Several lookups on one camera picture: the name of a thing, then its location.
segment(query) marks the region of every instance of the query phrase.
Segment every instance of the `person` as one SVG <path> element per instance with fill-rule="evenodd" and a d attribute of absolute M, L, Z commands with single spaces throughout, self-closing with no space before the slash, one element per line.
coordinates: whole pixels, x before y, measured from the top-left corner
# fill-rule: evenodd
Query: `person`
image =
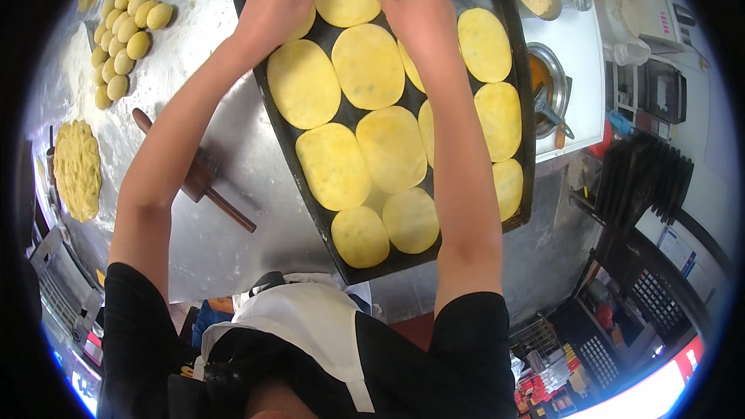
<path fill-rule="evenodd" d="M 231 322 L 205 331 L 200 353 L 178 339 L 166 306 L 173 198 L 222 96 L 314 2 L 246 0 L 236 31 L 164 107 L 121 184 L 106 279 L 102 415 L 517 416 L 501 221 L 455 9 L 450 0 L 379 1 L 433 113 L 442 246 L 429 350 L 314 275 L 256 293 Z"/>

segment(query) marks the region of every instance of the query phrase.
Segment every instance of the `countertop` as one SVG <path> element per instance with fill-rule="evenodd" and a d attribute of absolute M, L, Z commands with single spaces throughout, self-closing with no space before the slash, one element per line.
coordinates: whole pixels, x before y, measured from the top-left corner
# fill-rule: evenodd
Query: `countertop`
<path fill-rule="evenodd" d="M 49 126 L 84 118 L 99 143 L 101 190 L 95 219 L 79 223 L 67 212 L 62 223 L 81 263 L 106 273 L 116 218 L 118 189 L 144 135 L 131 112 L 152 119 L 235 29 L 232 0 L 159 0 L 174 5 L 173 23 L 149 32 L 151 50 L 130 73 L 126 97 L 106 111 L 95 108 L 89 61 L 92 32 L 101 20 L 98 2 L 85 13 L 77 0 L 62 15 L 43 52 L 27 97 L 24 133 L 33 142 L 36 191 L 48 223 L 57 219 L 44 201 L 44 153 Z M 543 42 L 573 78 L 566 120 L 577 139 L 561 151 L 553 135 L 536 144 L 536 161 L 580 149 L 602 139 L 603 61 L 597 17 L 564 8 L 554 22 L 523 20 L 526 42 Z M 246 291 L 261 275 L 335 272 L 293 181 L 252 73 L 238 80 L 220 102 L 201 146 L 216 166 L 215 189 L 257 224 L 248 234 L 209 200 L 198 204 L 179 192 L 172 208 L 169 294 L 171 302 L 197 301 Z"/>

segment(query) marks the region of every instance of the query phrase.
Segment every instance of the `black t-shirt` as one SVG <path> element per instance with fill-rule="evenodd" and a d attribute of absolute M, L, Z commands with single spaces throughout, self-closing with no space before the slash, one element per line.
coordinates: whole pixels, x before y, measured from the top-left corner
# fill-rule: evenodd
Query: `black t-shirt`
<path fill-rule="evenodd" d="M 461 296 L 434 321 L 428 352 L 362 312 L 357 345 L 375 417 L 516 417 L 509 316 L 496 293 Z M 109 266 L 103 341 L 106 378 L 98 417 L 244 417 L 259 383 L 281 379 L 321 419 L 357 413 L 344 383 L 275 335 L 237 327 L 210 352 L 179 340 L 153 284 L 129 265 Z"/>

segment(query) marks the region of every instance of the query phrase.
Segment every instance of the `black baking tray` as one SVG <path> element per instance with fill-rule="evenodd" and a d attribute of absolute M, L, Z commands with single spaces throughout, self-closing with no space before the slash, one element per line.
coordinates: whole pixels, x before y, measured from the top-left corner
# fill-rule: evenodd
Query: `black baking tray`
<path fill-rule="evenodd" d="M 525 46 L 525 37 L 522 33 L 522 24 L 520 22 L 520 16 L 518 14 L 515 0 L 452 1 L 458 15 L 460 15 L 461 12 L 465 12 L 467 9 L 473 9 L 476 7 L 481 7 L 493 12 L 504 24 L 504 28 L 508 33 L 510 46 L 512 47 L 513 67 L 505 81 L 509 82 L 517 89 L 522 110 L 522 142 L 513 158 L 522 165 L 523 192 L 520 207 L 515 215 L 505 222 L 502 222 L 502 230 L 506 233 L 517 227 L 526 225 L 530 221 L 530 211 L 533 204 L 533 182 L 535 176 L 534 111 L 530 85 L 530 69 L 527 63 L 527 49 Z M 233 2 L 236 5 L 237 14 L 240 15 L 246 0 L 233 0 Z M 382 26 L 390 33 L 390 27 L 388 26 L 383 13 L 379 14 L 371 23 Z M 334 46 L 336 38 L 342 31 L 343 28 L 331 26 L 317 14 L 313 27 L 304 39 L 317 43 L 321 46 L 324 52 L 326 52 L 329 58 L 331 58 L 331 48 Z M 267 114 L 269 115 L 269 119 L 274 127 L 277 139 L 279 140 L 279 145 L 282 147 L 284 158 L 287 160 L 287 164 L 295 178 L 298 189 L 300 189 L 300 195 L 303 197 L 305 205 L 308 207 L 308 211 L 311 213 L 311 217 L 318 227 L 318 231 L 321 233 L 321 237 L 323 238 L 326 247 L 329 249 L 331 258 L 339 269 L 339 273 L 344 281 L 348 284 L 357 284 L 435 260 L 437 258 L 437 252 L 440 250 L 442 237 L 438 237 L 432 247 L 418 255 L 407 255 L 397 250 L 395 246 L 391 246 L 390 254 L 386 260 L 375 267 L 352 268 L 344 263 L 331 240 L 331 221 L 334 219 L 336 212 L 325 209 L 313 197 L 308 188 L 308 184 L 305 181 L 303 169 L 301 168 L 300 162 L 295 153 L 295 141 L 303 134 L 303 130 L 299 130 L 287 123 L 282 115 L 277 111 L 267 83 L 266 60 L 256 67 L 254 74 L 256 75 L 258 87 L 262 92 L 262 97 L 267 108 Z M 473 93 L 476 93 L 476 91 L 483 86 L 483 83 L 477 81 L 470 74 L 469 79 L 471 82 L 471 89 L 473 90 Z M 423 93 L 419 92 L 419 90 L 414 87 L 414 84 L 412 84 L 407 77 L 404 94 L 396 105 L 405 107 L 410 110 L 414 116 L 418 116 L 419 107 L 421 107 L 426 98 L 427 97 Z M 349 100 L 347 100 L 347 98 L 342 94 L 339 111 L 331 121 L 348 126 L 352 131 L 354 131 L 360 119 L 368 113 L 368 111 L 352 106 L 352 104 L 349 103 Z M 430 196 L 434 197 L 433 172 L 430 166 L 427 166 L 427 174 L 424 177 L 424 181 L 419 186 L 426 190 Z M 380 213 L 382 202 L 383 198 L 373 193 L 370 199 L 366 202 L 366 205 Z"/>

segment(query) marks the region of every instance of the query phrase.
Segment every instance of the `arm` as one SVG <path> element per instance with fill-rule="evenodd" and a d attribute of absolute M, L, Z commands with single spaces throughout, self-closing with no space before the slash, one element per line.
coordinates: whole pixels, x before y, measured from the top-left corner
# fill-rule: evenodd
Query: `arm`
<path fill-rule="evenodd" d="M 171 205 L 223 95 L 284 42 L 315 0 L 246 0 L 235 33 L 173 96 L 121 183 L 109 263 L 143 274 L 168 300 Z"/>
<path fill-rule="evenodd" d="M 502 293 L 502 226 L 487 144 L 458 48 L 450 0 L 380 0 L 427 90 L 434 121 L 434 205 L 442 230 L 435 316 L 455 298 Z"/>

